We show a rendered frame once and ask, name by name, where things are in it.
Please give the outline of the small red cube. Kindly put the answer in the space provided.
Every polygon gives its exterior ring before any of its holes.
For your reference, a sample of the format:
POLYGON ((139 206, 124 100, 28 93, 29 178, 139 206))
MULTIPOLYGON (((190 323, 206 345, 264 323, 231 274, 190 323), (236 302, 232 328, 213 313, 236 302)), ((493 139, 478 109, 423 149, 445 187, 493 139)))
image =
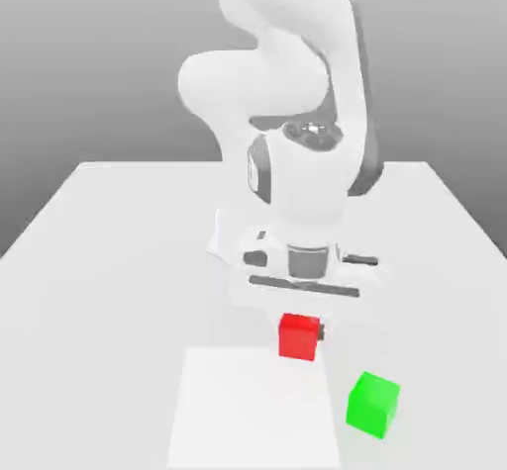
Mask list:
POLYGON ((321 333, 318 318, 284 314, 278 325, 278 354, 313 361, 321 333))

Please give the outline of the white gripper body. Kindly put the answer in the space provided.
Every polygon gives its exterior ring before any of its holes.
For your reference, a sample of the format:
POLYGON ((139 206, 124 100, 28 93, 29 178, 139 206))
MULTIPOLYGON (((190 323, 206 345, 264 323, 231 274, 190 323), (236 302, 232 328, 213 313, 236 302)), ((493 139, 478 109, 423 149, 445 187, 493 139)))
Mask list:
POLYGON ((360 313, 381 299, 382 275, 371 266, 340 266, 320 281, 273 278, 236 272, 230 277, 231 301, 243 308, 285 313, 360 313))

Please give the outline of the small green cube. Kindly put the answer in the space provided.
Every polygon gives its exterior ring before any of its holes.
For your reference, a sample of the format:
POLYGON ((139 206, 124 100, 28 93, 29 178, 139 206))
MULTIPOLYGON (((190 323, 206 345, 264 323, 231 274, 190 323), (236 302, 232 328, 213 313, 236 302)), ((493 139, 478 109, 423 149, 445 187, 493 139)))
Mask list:
POLYGON ((346 423, 384 439, 397 412, 401 386, 363 371, 349 393, 346 423))

